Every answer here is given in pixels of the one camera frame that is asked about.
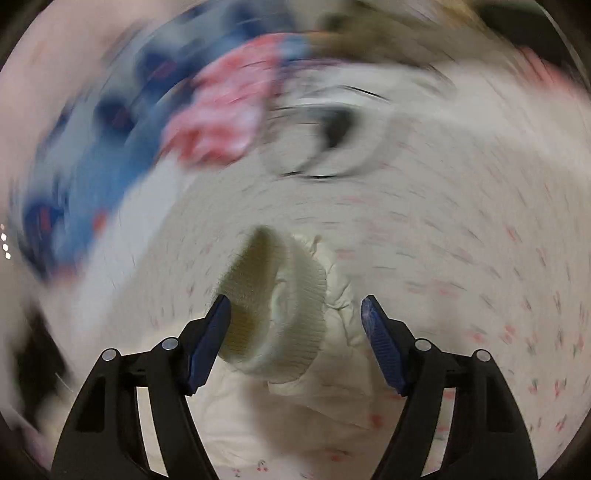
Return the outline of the red pink patterned cloth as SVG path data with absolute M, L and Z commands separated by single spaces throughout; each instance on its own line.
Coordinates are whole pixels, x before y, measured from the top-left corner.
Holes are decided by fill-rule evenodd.
M 259 133 L 283 67 L 307 53 L 301 35 L 266 34 L 208 64 L 191 80 L 190 103 L 164 127 L 160 152 L 186 165 L 238 161 Z

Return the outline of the blue whale print blanket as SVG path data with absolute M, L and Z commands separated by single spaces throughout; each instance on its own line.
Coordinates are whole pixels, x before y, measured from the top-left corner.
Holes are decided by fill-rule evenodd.
M 134 26 L 106 71 L 68 100 L 11 192 L 18 246 L 47 280 L 76 267 L 126 191 L 149 172 L 187 81 L 259 35 L 290 32 L 284 1 L 206 1 L 163 26 Z

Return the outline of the olive brown garment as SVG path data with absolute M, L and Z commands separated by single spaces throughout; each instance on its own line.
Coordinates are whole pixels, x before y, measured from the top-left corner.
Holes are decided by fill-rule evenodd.
M 461 61 L 504 63 L 514 52 L 464 1 L 445 6 L 440 22 L 373 2 L 346 1 L 304 39 L 315 56 L 422 68 Z

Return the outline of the cream white padded jacket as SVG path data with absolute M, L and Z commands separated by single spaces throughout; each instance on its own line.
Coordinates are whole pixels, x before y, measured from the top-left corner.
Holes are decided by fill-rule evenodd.
M 201 404 L 207 417 L 308 423 L 312 439 L 372 426 L 375 387 L 351 280 L 320 236 L 249 231 L 217 285 L 231 324 Z

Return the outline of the white garment with black print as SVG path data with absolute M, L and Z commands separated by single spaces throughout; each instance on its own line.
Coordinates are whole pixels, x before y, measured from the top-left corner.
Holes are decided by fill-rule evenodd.
M 304 70 L 267 113 L 257 152 L 277 178 L 367 175 L 396 157 L 420 116 L 455 92 L 433 67 L 351 63 Z

